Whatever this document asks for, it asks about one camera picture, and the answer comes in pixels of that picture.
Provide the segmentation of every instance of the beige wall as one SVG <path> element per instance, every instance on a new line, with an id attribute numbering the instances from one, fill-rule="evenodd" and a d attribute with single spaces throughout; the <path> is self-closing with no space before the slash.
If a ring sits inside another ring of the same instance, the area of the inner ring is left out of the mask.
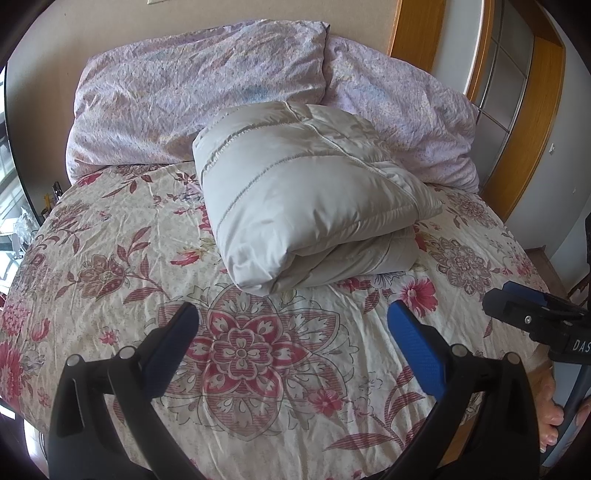
<path id="1" fill-rule="evenodd" d="M 38 211 L 54 181 L 69 185 L 64 155 L 74 92 L 87 59 L 145 38 L 251 18 L 323 20 L 331 32 L 386 51 L 396 0 L 56 0 L 8 63 L 11 145 Z"/>

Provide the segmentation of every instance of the wooden floor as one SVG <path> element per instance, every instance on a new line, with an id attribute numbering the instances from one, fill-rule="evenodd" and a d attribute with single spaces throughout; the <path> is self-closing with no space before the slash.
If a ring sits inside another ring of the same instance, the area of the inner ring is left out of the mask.
<path id="1" fill-rule="evenodd" d="M 534 264 L 544 283 L 548 286 L 550 293 L 562 299 L 568 298 L 567 291 L 564 285 L 562 285 L 560 277 L 544 253 L 544 248 L 532 248 L 531 250 L 526 250 L 525 253 Z"/>

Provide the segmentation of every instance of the window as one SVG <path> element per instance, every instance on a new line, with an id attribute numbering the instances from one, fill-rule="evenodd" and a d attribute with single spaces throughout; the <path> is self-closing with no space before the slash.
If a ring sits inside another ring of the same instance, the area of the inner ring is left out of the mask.
<path id="1" fill-rule="evenodd" d="M 508 0 L 495 2 L 485 77 L 475 105 L 476 136 L 470 156 L 480 188 L 494 170 L 513 129 L 527 85 L 534 34 Z"/>

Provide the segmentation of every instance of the screw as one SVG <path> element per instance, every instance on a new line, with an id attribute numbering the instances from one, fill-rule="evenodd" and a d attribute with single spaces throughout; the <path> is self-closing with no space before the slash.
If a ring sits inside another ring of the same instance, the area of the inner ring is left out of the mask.
<path id="1" fill-rule="evenodd" d="M 519 355 L 517 355 L 515 352 L 509 352 L 507 354 L 507 360 L 509 360 L 509 362 L 511 362 L 513 365 L 519 365 L 519 362 L 521 362 L 521 358 L 519 358 Z"/>
<path id="2" fill-rule="evenodd" d="M 68 360 L 66 360 L 66 365 L 68 367 L 73 367 L 74 365 L 77 365 L 78 362 L 80 361 L 80 355 L 78 355 L 77 353 L 75 353 L 74 355 L 70 355 L 68 357 Z"/>
<path id="3" fill-rule="evenodd" d="M 119 350 L 119 358 L 122 358 L 123 360 L 127 360 L 128 358 L 131 358 L 135 355 L 135 347 L 128 345 L 128 346 L 124 346 L 121 350 Z"/>
<path id="4" fill-rule="evenodd" d="M 455 356 L 466 356 L 468 354 L 468 349 L 460 343 L 456 343 L 452 346 L 452 353 Z"/>

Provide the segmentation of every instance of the floral bedspread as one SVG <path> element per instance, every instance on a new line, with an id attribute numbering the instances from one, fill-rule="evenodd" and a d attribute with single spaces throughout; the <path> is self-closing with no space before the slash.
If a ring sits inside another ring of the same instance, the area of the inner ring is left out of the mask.
<path id="1" fill-rule="evenodd" d="M 356 480 L 383 470 L 434 404 L 388 333 L 389 303 L 403 300 L 477 355 L 515 351 L 534 367 L 535 344 L 485 316 L 481 300 L 507 280 L 545 285 L 479 197 L 435 192 L 444 212 L 415 225 L 411 271 L 257 298 L 230 283 L 192 163 L 84 177 L 40 229 L 8 296 L 0 395 L 46 432 L 68 355 L 109 358 L 190 301 L 202 324 L 154 405 L 208 478 Z M 142 462 L 112 397 L 108 405 Z"/>

